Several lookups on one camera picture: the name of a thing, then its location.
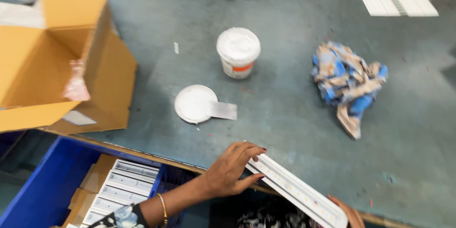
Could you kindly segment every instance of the gold bangle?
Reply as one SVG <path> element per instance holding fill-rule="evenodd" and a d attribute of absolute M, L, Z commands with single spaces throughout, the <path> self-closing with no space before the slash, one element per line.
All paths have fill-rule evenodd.
<path fill-rule="evenodd" d="M 161 204 L 163 205 L 163 216 L 165 217 L 164 222 L 165 222 L 165 225 L 166 225 L 168 223 L 168 215 L 166 214 L 165 202 L 163 201 L 163 197 L 162 197 L 162 195 L 160 193 L 157 193 L 157 195 L 160 197 Z"/>

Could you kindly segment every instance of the led light bar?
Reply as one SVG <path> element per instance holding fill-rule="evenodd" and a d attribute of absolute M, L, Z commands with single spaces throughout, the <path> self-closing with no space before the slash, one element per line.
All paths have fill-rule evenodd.
<path fill-rule="evenodd" d="M 265 154 L 245 167 L 254 174 L 263 173 L 266 184 L 324 228 L 347 228 L 348 218 L 340 207 Z"/>

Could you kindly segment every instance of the floral sleeve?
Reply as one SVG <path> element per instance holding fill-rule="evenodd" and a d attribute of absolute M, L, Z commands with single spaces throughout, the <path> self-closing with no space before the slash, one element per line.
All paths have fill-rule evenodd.
<path fill-rule="evenodd" d="M 138 204 L 125 206 L 95 222 L 89 228 L 148 228 Z"/>

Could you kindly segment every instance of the plastic bag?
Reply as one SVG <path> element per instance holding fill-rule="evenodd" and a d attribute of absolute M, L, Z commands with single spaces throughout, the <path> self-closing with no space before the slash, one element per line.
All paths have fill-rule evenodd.
<path fill-rule="evenodd" d="M 71 78 L 63 90 L 63 96 L 72 101 L 88 101 L 90 95 L 87 91 L 87 86 L 83 78 L 84 62 L 80 59 L 71 60 Z"/>

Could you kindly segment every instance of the orange label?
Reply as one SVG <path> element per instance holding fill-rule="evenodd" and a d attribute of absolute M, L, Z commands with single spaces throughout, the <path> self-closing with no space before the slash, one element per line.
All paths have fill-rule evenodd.
<path fill-rule="evenodd" d="M 234 67 L 233 66 L 233 71 L 235 71 L 235 72 L 243 72 L 243 71 L 246 71 L 246 70 L 252 68 L 253 66 L 254 66 L 253 62 L 248 64 L 247 66 L 244 66 L 244 67 Z"/>

